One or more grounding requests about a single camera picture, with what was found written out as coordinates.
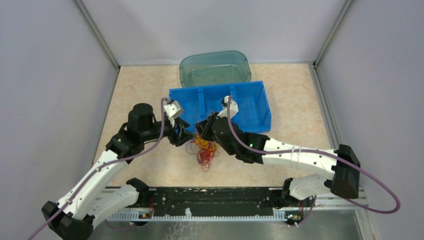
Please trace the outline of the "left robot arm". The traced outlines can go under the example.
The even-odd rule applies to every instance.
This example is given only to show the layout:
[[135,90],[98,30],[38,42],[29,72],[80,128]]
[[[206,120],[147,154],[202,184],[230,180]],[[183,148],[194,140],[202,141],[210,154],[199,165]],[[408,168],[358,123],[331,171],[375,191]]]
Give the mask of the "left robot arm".
[[149,186],[137,178],[127,181],[108,197],[97,200],[109,182],[133,159],[155,147],[145,144],[162,138],[179,147],[191,139],[186,131],[189,124],[181,119],[184,110],[176,100],[163,98],[160,102],[161,120],[147,103],[134,105],[128,120],[105,147],[99,159],[85,176],[58,201],[48,201],[42,207],[46,225],[63,240],[86,240],[107,218],[132,205],[144,207],[149,203]]

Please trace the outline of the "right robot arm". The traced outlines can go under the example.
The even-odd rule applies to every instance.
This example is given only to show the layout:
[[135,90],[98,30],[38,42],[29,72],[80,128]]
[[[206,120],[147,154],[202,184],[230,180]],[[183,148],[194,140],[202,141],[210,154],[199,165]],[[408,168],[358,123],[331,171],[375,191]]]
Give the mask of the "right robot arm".
[[311,149],[278,141],[267,135],[243,132],[236,123],[213,112],[195,124],[203,140],[215,142],[230,156],[247,164],[279,165],[310,172],[284,181],[281,199],[287,206],[315,195],[332,193],[340,198],[359,197],[361,166],[353,149],[340,144],[337,149]]

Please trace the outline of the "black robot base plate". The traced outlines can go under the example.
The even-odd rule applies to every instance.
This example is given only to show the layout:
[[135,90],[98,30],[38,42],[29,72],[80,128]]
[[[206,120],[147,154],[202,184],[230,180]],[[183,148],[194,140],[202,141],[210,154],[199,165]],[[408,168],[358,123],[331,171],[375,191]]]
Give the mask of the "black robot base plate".
[[311,197],[300,201],[281,187],[156,187],[145,191],[133,207],[148,208],[155,217],[183,216],[186,209],[194,217],[262,217],[311,205]]

